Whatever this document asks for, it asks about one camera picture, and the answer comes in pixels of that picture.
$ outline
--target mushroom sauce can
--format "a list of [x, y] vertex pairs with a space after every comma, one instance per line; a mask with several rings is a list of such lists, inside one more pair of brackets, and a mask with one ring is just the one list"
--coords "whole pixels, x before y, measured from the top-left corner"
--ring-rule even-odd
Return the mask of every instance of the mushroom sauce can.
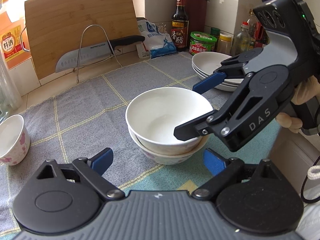
[[214, 46], [217, 42], [216, 37], [202, 32], [192, 32], [190, 36], [189, 53], [191, 55], [204, 51], [214, 51]]

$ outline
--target stack of plates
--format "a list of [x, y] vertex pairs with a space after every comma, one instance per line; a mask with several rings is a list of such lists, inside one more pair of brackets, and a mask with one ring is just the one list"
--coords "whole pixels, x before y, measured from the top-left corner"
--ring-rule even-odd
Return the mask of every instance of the stack of plates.
[[[200, 79], [210, 76], [213, 71], [221, 67], [221, 62], [230, 56], [218, 52], [200, 52], [192, 57], [192, 68]], [[225, 79], [215, 88], [223, 91], [235, 91], [243, 79]]]

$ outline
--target cutting board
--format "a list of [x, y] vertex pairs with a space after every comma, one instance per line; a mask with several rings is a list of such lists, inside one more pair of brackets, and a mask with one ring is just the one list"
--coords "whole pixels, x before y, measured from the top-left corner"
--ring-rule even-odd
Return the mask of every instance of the cutting board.
[[[101, 25], [110, 40], [140, 35], [132, 0], [27, 0], [26, 26], [38, 79], [55, 72], [59, 58], [79, 49], [81, 34]], [[82, 47], [106, 41], [99, 27], [89, 28]]]

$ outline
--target green jar lid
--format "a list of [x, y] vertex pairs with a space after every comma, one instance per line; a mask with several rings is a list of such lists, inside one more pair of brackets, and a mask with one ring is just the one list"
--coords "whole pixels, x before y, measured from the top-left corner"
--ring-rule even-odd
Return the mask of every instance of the green jar lid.
[[219, 36], [219, 34], [220, 34], [220, 29], [218, 29], [218, 28], [211, 28], [211, 32], [210, 32], [210, 34], [211, 35], [215, 35], [215, 36]]
[[208, 33], [202, 33], [202, 32], [192, 32], [191, 38], [197, 40], [197, 41], [205, 41], [208, 43], [215, 43], [217, 42], [217, 38], [208, 34]]

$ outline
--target red knife block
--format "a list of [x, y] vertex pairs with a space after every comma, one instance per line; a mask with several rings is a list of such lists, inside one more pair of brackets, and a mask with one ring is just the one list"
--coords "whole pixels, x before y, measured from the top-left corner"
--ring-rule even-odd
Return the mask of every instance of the red knife block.
[[204, 32], [207, 0], [186, 0], [186, 12], [189, 16], [188, 44], [191, 32]]

